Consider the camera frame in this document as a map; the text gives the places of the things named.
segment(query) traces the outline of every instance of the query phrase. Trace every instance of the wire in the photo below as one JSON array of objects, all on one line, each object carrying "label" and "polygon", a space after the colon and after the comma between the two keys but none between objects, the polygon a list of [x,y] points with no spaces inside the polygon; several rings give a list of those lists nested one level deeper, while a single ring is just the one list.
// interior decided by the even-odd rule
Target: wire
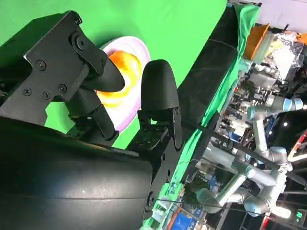
[{"label": "wire", "polygon": [[[219,207],[219,208],[221,208],[221,210],[229,209],[229,210],[232,210],[232,211],[246,212],[246,213],[257,214],[257,215],[262,216],[262,217],[269,217],[269,215],[267,215],[266,213],[257,213],[257,212],[250,212],[250,211],[247,212],[245,209],[239,209],[239,208],[233,208],[233,207],[225,207],[225,206],[220,207],[220,206],[215,206],[215,205],[201,205],[201,204],[187,203],[187,202],[184,202],[184,201],[173,201],[173,200],[164,200],[164,199],[157,199],[157,201],[165,201],[165,202],[169,202],[169,203],[178,203],[178,204],[186,204],[186,205],[202,206],[202,207]],[[285,224],[297,227],[297,225],[295,225],[295,224],[293,224],[289,221],[282,221],[280,218],[279,219],[270,218],[270,220],[272,220],[273,222],[277,222],[277,223],[281,222],[281,223],[285,223]]]},{"label": "wire", "polygon": [[226,42],[222,42],[222,41],[219,41],[219,40],[215,40],[215,39],[211,39],[209,38],[208,39],[209,41],[212,41],[212,42],[217,42],[217,43],[221,43],[221,44],[224,44],[225,46],[228,46],[234,50],[236,50],[236,52],[239,54],[239,56],[241,57],[241,59],[244,61],[245,65],[246,65],[246,68],[248,70],[248,73],[251,75],[250,71],[249,71],[249,67],[248,67],[248,63],[246,62],[246,60],[243,58],[243,55],[239,52],[238,48],[226,43]]},{"label": "wire", "polygon": [[[182,164],[182,163],[190,163],[190,162],[192,162],[192,161],[200,162],[200,160],[198,160],[198,159],[192,159],[192,160],[190,160],[190,161],[182,161],[182,162],[178,163],[177,165],[180,165],[180,164]],[[203,162],[204,162],[205,164],[213,165],[213,166],[215,166],[215,167],[218,168],[218,169],[221,169],[221,170],[230,172],[230,171],[227,170],[226,168],[222,168],[222,167],[220,167],[220,166],[218,166],[218,165],[216,165],[216,164],[214,164],[214,163],[211,163],[211,162],[209,162],[209,161],[203,161]]]}]

